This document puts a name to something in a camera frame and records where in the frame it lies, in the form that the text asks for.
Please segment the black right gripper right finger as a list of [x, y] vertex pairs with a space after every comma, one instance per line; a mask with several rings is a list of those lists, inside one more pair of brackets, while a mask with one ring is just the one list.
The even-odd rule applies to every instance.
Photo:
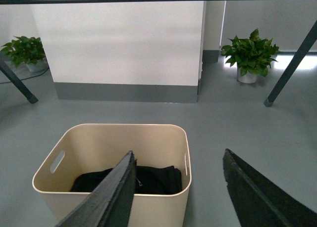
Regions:
[[317, 214], [226, 149], [224, 177], [243, 227], [315, 227]]

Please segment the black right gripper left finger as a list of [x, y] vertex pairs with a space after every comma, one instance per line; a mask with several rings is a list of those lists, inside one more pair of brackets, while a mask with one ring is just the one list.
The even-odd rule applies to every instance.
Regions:
[[136, 179], [134, 153], [128, 151], [104, 180], [58, 227], [126, 227], [129, 223]]

